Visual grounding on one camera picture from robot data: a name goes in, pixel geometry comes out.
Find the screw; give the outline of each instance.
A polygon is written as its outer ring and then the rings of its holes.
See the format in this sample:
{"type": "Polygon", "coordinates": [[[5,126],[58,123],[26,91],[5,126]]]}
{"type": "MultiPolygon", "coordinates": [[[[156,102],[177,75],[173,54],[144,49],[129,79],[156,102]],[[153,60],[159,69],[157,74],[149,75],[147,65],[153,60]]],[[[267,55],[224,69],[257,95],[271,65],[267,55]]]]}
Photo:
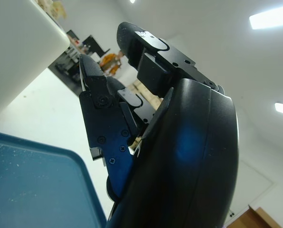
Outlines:
{"type": "Polygon", "coordinates": [[[109,160],[109,163],[111,164],[111,165],[113,165],[113,164],[115,164],[115,158],[111,158],[110,160],[109,160]]]}
{"type": "Polygon", "coordinates": [[[119,147],[119,150],[120,150],[121,152],[124,152],[124,151],[126,151],[126,147],[125,147],[125,146],[120,146],[120,147],[119,147]]]}
{"type": "Polygon", "coordinates": [[[205,84],[206,86],[211,87],[212,89],[215,89],[215,88],[216,88],[216,85],[215,85],[212,81],[210,81],[210,80],[205,80],[205,81],[204,81],[204,84],[205,84]]]}
{"type": "Polygon", "coordinates": [[[100,107],[105,107],[109,104],[109,97],[106,95],[99,95],[97,97],[97,105],[100,107]]]}
{"type": "Polygon", "coordinates": [[[122,132],[121,132],[121,135],[123,136],[123,137],[128,137],[128,130],[123,130],[122,132]]]}
{"type": "Polygon", "coordinates": [[[100,144],[105,144],[106,138],[104,136],[99,136],[97,138],[97,142],[100,143],[100,144]]]}

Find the white surface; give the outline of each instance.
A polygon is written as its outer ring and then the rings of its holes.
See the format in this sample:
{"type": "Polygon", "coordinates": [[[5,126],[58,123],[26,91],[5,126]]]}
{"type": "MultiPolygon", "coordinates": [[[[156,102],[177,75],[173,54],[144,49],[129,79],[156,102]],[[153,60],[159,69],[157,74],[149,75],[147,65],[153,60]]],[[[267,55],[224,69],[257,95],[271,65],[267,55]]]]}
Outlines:
{"type": "Polygon", "coordinates": [[[68,46],[34,0],[0,0],[0,110],[68,46]]]}
{"type": "Polygon", "coordinates": [[[79,154],[109,215],[112,201],[106,193],[107,170],[101,160],[92,160],[79,99],[50,70],[44,70],[0,114],[0,132],[79,154]]]}
{"type": "Polygon", "coordinates": [[[64,2],[66,19],[59,19],[60,25],[67,32],[70,29],[81,41],[92,35],[104,51],[111,48],[118,53],[116,40],[118,25],[126,21],[120,7],[114,0],[69,0],[64,2]]]}
{"type": "Polygon", "coordinates": [[[266,29],[283,25],[283,7],[252,15],[250,23],[253,29],[266,29]]]}

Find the table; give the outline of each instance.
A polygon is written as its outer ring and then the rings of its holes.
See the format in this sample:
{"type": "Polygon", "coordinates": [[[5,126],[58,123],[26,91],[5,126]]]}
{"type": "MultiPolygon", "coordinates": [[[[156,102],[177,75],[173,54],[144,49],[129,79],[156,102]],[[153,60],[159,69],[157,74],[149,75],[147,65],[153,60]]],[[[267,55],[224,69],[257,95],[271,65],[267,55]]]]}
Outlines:
{"type": "Polygon", "coordinates": [[[106,167],[92,160],[78,97],[49,69],[0,113],[0,132],[76,152],[108,218],[113,202],[106,192],[106,167]]]}

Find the white wall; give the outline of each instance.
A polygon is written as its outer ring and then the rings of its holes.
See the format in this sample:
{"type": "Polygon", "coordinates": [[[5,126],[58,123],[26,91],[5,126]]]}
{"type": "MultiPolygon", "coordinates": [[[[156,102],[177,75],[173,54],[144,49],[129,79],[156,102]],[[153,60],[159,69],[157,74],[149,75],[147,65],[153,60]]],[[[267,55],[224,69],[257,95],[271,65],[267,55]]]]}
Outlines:
{"type": "Polygon", "coordinates": [[[189,58],[191,57],[190,48],[188,47],[185,38],[182,34],[177,34],[169,39],[166,39],[167,43],[176,47],[178,50],[180,50],[182,53],[184,53],[189,58]]]}
{"type": "Polygon", "coordinates": [[[117,78],[124,86],[128,86],[137,80],[137,70],[127,63],[127,58],[122,59],[123,65],[117,71],[115,78],[117,78]]]}
{"type": "MultiPolygon", "coordinates": [[[[283,227],[283,150],[258,136],[245,112],[238,108],[240,130],[240,159],[274,183],[267,193],[251,204],[262,207],[281,227],[283,227]]],[[[252,183],[243,186],[242,191],[252,188],[252,183]]]]}
{"type": "Polygon", "coordinates": [[[113,0],[63,0],[68,17],[59,19],[67,32],[73,30],[80,40],[92,35],[104,51],[117,53],[118,25],[126,21],[120,7],[113,0]]]}

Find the blue plastic tray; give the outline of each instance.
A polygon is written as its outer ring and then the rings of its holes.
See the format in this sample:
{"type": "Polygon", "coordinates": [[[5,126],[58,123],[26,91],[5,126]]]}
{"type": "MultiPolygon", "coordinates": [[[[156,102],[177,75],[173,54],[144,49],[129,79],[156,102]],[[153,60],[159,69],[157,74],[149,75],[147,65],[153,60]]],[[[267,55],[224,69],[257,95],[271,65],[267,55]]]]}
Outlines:
{"type": "Polygon", "coordinates": [[[0,133],[0,228],[103,228],[102,207],[72,151],[0,133]]]}

